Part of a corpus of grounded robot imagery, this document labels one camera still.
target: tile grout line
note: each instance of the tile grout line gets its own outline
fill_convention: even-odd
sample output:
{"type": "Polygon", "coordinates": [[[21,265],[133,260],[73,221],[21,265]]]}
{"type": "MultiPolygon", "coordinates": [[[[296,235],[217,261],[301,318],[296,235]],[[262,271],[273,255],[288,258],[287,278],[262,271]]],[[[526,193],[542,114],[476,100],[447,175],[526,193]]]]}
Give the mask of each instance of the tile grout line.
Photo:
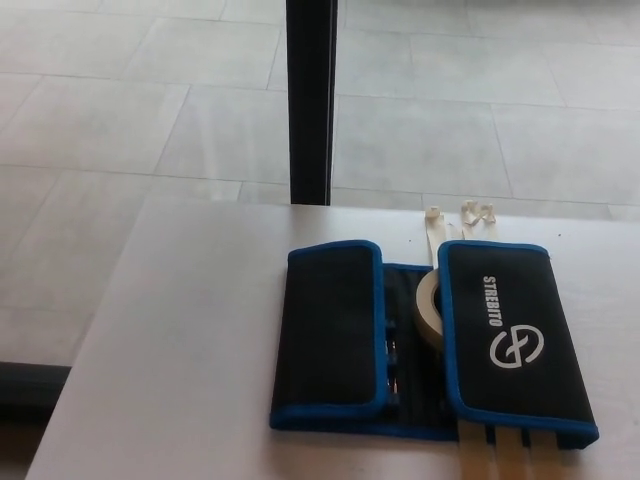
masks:
{"type": "Polygon", "coordinates": [[[24,106],[25,103],[27,103],[27,100],[29,100],[32,96],[33,96],[33,92],[36,91],[36,89],[40,86],[40,84],[44,81],[45,75],[39,75],[40,78],[38,79],[38,81],[33,85],[33,88],[31,89],[31,91],[24,97],[24,99],[22,100],[22,102],[20,102],[20,105],[18,105],[18,107],[16,108],[15,112],[13,112],[11,114],[11,116],[9,117],[9,119],[7,120],[7,122],[2,126],[2,128],[0,128],[0,138],[2,133],[9,128],[9,125],[11,123],[13,123],[13,120],[18,116],[18,112],[20,110],[22,110],[22,107],[24,106]]]}
{"type": "Polygon", "coordinates": [[[13,255],[18,251],[18,248],[20,247],[20,245],[24,241],[25,237],[27,236],[27,233],[29,233],[29,230],[31,230],[31,227],[33,227],[33,224],[35,223],[36,219],[40,215],[40,212],[42,211],[42,207],[44,207],[44,204],[47,203],[47,200],[51,196],[51,192],[54,190],[56,185],[58,185],[58,182],[60,182],[60,177],[62,177],[63,172],[64,171],[60,171],[60,170],[57,171],[55,180],[51,183],[51,186],[47,190],[47,193],[45,193],[45,195],[42,197],[42,201],[38,205],[38,208],[36,209],[36,211],[33,213],[33,217],[31,217],[31,219],[28,222],[28,225],[24,229],[24,232],[20,236],[20,240],[18,240],[16,242],[14,247],[9,252],[9,255],[7,255],[6,260],[5,260],[6,263],[10,262],[11,259],[13,259],[13,255]]]}
{"type": "Polygon", "coordinates": [[[138,52],[142,48],[142,45],[144,44],[145,40],[151,34],[151,30],[153,29],[153,27],[156,25],[157,22],[158,22],[158,19],[154,19],[149,23],[149,27],[147,28],[147,31],[145,32],[144,35],[142,35],[140,37],[140,40],[138,41],[138,45],[136,45],[136,48],[134,49],[133,53],[131,54],[131,57],[129,57],[129,60],[127,60],[127,64],[120,71],[120,73],[116,76],[115,80],[123,80],[123,77],[124,77],[125,73],[127,73],[127,70],[129,70],[129,67],[133,63],[133,60],[136,58],[136,55],[138,55],[138,52]]]}
{"type": "Polygon", "coordinates": [[[558,95],[560,96],[560,100],[562,100],[562,104],[564,105],[565,108],[569,108],[569,105],[567,105],[567,100],[564,98],[564,95],[562,94],[562,89],[560,89],[560,84],[558,83],[556,74],[553,71],[553,67],[551,66],[551,60],[549,60],[549,56],[547,55],[547,51],[544,48],[544,45],[539,45],[538,49],[540,50],[540,53],[542,54],[542,57],[544,58],[545,63],[547,64],[547,68],[549,69],[551,78],[553,78],[553,83],[556,86],[556,90],[558,90],[558,95]]]}
{"type": "MultiPolygon", "coordinates": [[[[207,83],[197,83],[191,84],[187,82],[163,82],[156,80],[139,80],[139,79],[128,79],[128,78],[113,78],[113,77],[96,77],[89,75],[63,75],[58,73],[45,73],[45,72],[11,72],[11,71],[0,71],[0,75],[31,75],[31,76],[40,76],[43,78],[53,77],[53,78],[71,78],[77,80],[107,80],[113,82],[123,82],[123,83],[137,83],[142,85],[186,85],[186,86],[198,86],[198,87],[206,87],[211,89],[219,89],[219,90],[240,90],[240,91],[250,91],[250,92],[264,92],[264,88],[252,88],[245,86],[236,86],[236,85],[216,85],[216,84],[207,84],[207,83]]],[[[286,93],[286,90],[278,90],[271,89],[266,90],[269,92],[279,92],[286,93]]],[[[392,100],[392,101],[413,101],[413,102],[422,102],[422,103],[457,103],[457,104],[465,104],[465,105],[504,105],[504,106],[514,106],[514,107],[531,107],[531,108],[560,108],[563,110],[581,110],[588,112],[615,112],[615,113],[640,113],[640,108],[637,109],[626,109],[626,108],[593,108],[593,107],[577,107],[577,106],[563,106],[563,105],[550,105],[550,104],[536,104],[536,103],[520,103],[520,102],[487,102],[487,101],[473,101],[473,100],[452,100],[446,98],[420,98],[420,97],[389,97],[389,96],[380,96],[380,95],[358,95],[354,93],[340,93],[336,94],[342,97],[351,97],[351,98],[370,98],[377,100],[392,100]]]]}
{"type": "Polygon", "coordinates": [[[276,58],[278,56],[278,48],[280,47],[280,39],[282,38],[282,31],[286,27],[280,27],[280,31],[278,32],[278,41],[276,42],[276,48],[273,52],[273,58],[271,59],[271,69],[269,70],[269,76],[267,77],[267,86],[264,88],[265,90],[269,90],[269,84],[271,83],[271,77],[273,76],[273,69],[276,65],[276,58]]]}
{"type": "Polygon", "coordinates": [[[502,159],[502,168],[504,169],[504,174],[507,177],[507,184],[509,185],[509,192],[511,193],[511,198],[513,198],[513,185],[511,184],[511,179],[509,178],[507,161],[504,157],[504,150],[502,149],[502,142],[500,141],[500,134],[498,133],[498,125],[496,124],[496,116],[493,111],[493,105],[489,105],[489,112],[491,113],[491,123],[493,125],[493,133],[496,136],[496,141],[498,142],[498,148],[500,149],[500,158],[502,159]]]}
{"type": "MultiPolygon", "coordinates": [[[[243,24],[243,25],[265,25],[272,27],[281,27],[282,24],[276,23],[266,23],[266,22],[256,22],[256,21],[240,21],[240,20],[223,20],[222,13],[218,19],[215,18],[203,18],[203,17],[181,17],[181,16],[168,16],[168,15],[150,15],[144,13],[118,13],[118,12],[101,12],[99,10],[91,11],[91,10],[62,10],[62,9],[52,9],[52,8],[8,8],[8,7],[0,7],[0,11],[2,10],[18,10],[22,12],[47,12],[47,13],[80,13],[87,15],[106,15],[113,17],[146,17],[153,19],[166,19],[166,20],[186,20],[186,21],[202,21],[202,22],[215,22],[215,23],[235,23],[235,24],[243,24]]],[[[628,48],[636,48],[640,49],[640,45],[633,45],[628,43],[603,43],[599,38],[599,35],[595,33],[597,40],[593,42],[587,41],[569,41],[569,40],[539,40],[534,38],[516,38],[516,37],[508,37],[508,36],[491,36],[491,35],[481,35],[478,33],[474,33],[471,31],[469,34],[465,33],[443,33],[443,32],[421,32],[421,31],[398,31],[398,30],[380,30],[374,28],[363,28],[363,27],[348,27],[346,25],[347,14],[345,10],[345,25],[340,27],[348,30],[355,30],[361,32],[369,32],[369,33],[395,33],[395,34],[405,34],[405,35],[430,35],[430,36],[439,36],[439,37],[459,37],[459,38],[479,38],[479,39],[493,39],[493,40],[503,40],[508,42],[521,42],[521,43],[562,43],[568,45],[602,45],[602,46],[611,46],[611,47],[628,47],[628,48]]]]}
{"type": "Polygon", "coordinates": [[[173,125],[171,125],[171,130],[169,130],[169,135],[167,135],[167,139],[164,141],[164,145],[162,146],[162,151],[160,152],[160,155],[158,155],[158,160],[156,161],[156,164],[153,167],[153,170],[151,171],[150,176],[157,176],[156,170],[158,170],[158,167],[160,166],[160,162],[162,161],[164,152],[167,150],[167,145],[169,145],[169,141],[173,136],[173,131],[175,130],[176,125],[178,124],[178,120],[180,119],[180,115],[182,114],[182,110],[184,109],[184,106],[187,104],[187,99],[189,98],[189,95],[191,95],[191,85],[187,87],[187,91],[184,95],[184,98],[182,99],[182,104],[180,105],[180,108],[178,109],[178,113],[176,114],[176,119],[173,121],[173,125]]]}
{"type": "MultiPolygon", "coordinates": [[[[12,168],[24,168],[24,169],[41,169],[41,170],[53,170],[58,171],[60,173],[63,172],[83,172],[83,173],[101,173],[105,175],[134,175],[141,177],[152,177],[152,178],[174,178],[180,180],[202,180],[202,181],[211,181],[211,182],[226,182],[226,183],[252,183],[252,184],[265,184],[265,185],[274,185],[274,186],[288,186],[288,183],[278,183],[278,182],[267,182],[267,181],[257,181],[257,180],[239,180],[233,178],[208,178],[208,177],[185,177],[179,175],[168,175],[168,174],[156,174],[156,173],[141,173],[141,172],[116,172],[109,170],[88,170],[88,169],[80,169],[80,168],[68,168],[68,167],[47,167],[42,165],[19,165],[19,164],[0,164],[0,169],[2,167],[12,167],[12,168]]],[[[527,197],[505,197],[500,195],[476,195],[476,194],[458,194],[458,193],[442,193],[442,192],[424,192],[424,191],[406,191],[406,190],[380,190],[374,188],[355,188],[355,187],[335,187],[341,190],[356,190],[356,191],[366,191],[366,192],[378,192],[378,193],[402,193],[402,194],[412,194],[412,195],[438,195],[443,197],[471,197],[471,198],[498,198],[502,200],[518,200],[524,202],[553,202],[553,203],[572,203],[572,204],[583,204],[583,205],[598,205],[598,206],[619,206],[619,207],[639,207],[640,203],[611,203],[611,202],[587,202],[584,200],[555,200],[555,199],[541,199],[541,198],[527,198],[527,197]]]]}

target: strebito logo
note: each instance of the strebito logo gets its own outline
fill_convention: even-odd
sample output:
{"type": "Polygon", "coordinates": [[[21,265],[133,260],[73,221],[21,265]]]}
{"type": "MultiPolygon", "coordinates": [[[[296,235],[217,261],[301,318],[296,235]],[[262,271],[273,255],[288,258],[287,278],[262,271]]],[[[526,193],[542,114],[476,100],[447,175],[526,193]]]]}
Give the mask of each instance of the strebito logo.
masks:
{"type": "MultiPolygon", "coordinates": [[[[485,302],[487,305],[487,314],[489,316],[489,325],[492,327],[502,327],[504,323],[502,321],[502,311],[500,309],[500,298],[498,296],[498,285],[496,277],[484,277],[484,294],[485,302]]],[[[507,337],[507,332],[500,332],[498,336],[491,342],[491,348],[489,349],[489,357],[491,361],[500,368],[520,368],[522,367],[522,349],[527,346],[529,349],[530,336],[524,334],[522,338],[518,338],[518,332],[531,332],[535,334],[535,347],[533,351],[527,355],[524,359],[525,363],[533,362],[544,348],[544,337],[542,332],[536,327],[531,325],[516,325],[511,327],[511,346],[506,348],[504,354],[504,360],[498,359],[498,351],[503,351],[502,341],[507,337]]]]}
{"type": "Polygon", "coordinates": [[[498,346],[500,346],[502,340],[507,337],[507,332],[500,332],[493,342],[491,342],[489,356],[491,357],[491,361],[500,368],[520,368],[522,366],[522,349],[529,343],[529,335],[524,335],[522,338],[518,338],[518,332],[520,331],[529,331],[536,335],[537,345],[533,349],[533,352],[525,357],[525,363],[533,362],[542,352],[542,349],[544,348],[544,337],[542,336],[542,332],[531,325],[516,325],[515,327],[511,327],[511,346],[507,347],[505,354],[506,360],[510,360],[510,357],[512,357],[511,361],[503,362],[498,360],[496,355],[498,346]]]}

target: blue edging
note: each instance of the blue edging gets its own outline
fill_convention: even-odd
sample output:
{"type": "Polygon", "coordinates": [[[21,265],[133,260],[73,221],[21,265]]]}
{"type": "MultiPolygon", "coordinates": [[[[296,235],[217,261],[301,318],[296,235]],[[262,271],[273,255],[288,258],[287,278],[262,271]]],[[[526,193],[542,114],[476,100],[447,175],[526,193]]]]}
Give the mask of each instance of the blue edging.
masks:
{"type": "Polygon", "coordinates": [[[577,448],[584,448],[586,445],[595,442],[600,434],[598,427],[592,423],[580,422],[577,420],[563,420],[550,417],[532,417],[528,415],[513,415],[507,413],[491,412],[478,408],[468,407],[462,400],[460,383],[458,379],[458,363],[456,356],[455,325],[453,312],[453,295],[451,292],[451,279],[449,272],[449,249],[455,245],[465,247],[494,247],[520,250],[533,250],[549,256],[549,252],[538,246],[517,243],[485,242],[479,240],[452,240],[444,242],[438,250],[438,275],[440,277],[440,290],[442,296],[442,327],[444,333],[444,356],[446,369],[446,384],[451,406],[461,418],[484,423],[488,425],[504,425],[507,427],[517,427],[524,429],[553,430],[558,433],[573,435],[583,435],[584,443],[577,448]]]}
{"type": "Polygon", "coordinates": [[[365,247],[371,251],[373,263],[373,336],[375,362],[375,394],[373,399],[360,405],[310,404],[289,405],[273,412],[269,416],[269,425],[278,425],[295,419],[313,418],[366,418],[377,414],[387,401],[387,353],[386,320],[384,306],[384,278],[382,270],[382,251],[368,240],[345,240],[300,248],[289,253],[289,259],[319,250],[331,248],[365,247]]]}

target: white logo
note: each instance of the white logo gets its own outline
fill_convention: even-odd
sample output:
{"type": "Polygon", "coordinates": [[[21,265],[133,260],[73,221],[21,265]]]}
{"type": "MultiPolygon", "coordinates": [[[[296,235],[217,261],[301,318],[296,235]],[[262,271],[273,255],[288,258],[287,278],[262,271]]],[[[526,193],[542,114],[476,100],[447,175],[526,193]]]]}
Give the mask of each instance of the white logo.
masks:
{"type": "Polygon", "coordinates": [[[513,355],[512,362],[502,362],[498,360],[496,357],[496,350],[498,349],[498,345],[500,342],[507,336],[507,332],[500,332],[498,336],[491,342],[491,349],[489,350],[489,356],[491,357],[491,361],[495,363],[500,368],[520,368],[522,367],[522,354],[521,349],[529,342],[529,335],[525,335],[521,340],[518,340],[518,332],[520,330],[530,331],[536,334],[538,345],[535,350],[524,359],[526,363],[533,362],[538,356],[542,349],[544,348],[544,337],[542,336],[542,332],[538,330],[536,327],[532,327],[530,325],[516,325],[515,327],[511,327],[511,346],[507,348],[507,353],[505,357],[508,359],[510,355],[513,355]]]}

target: tape roll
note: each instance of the tape roll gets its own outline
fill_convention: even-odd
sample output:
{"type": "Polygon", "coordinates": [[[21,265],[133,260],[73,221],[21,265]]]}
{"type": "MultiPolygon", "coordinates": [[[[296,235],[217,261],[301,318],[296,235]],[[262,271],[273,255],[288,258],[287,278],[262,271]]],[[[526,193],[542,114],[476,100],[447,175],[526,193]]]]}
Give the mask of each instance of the tape roll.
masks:
{"type": "Polygon", "coordinates": [[[435,304],[435,293],[440,282],[438,281],[438,270],[431,270],[427,273],[416,290],[415,315],[416,327],[424,340],[438,350],[444,348],[442,341],[442,319],[435,304]]]}

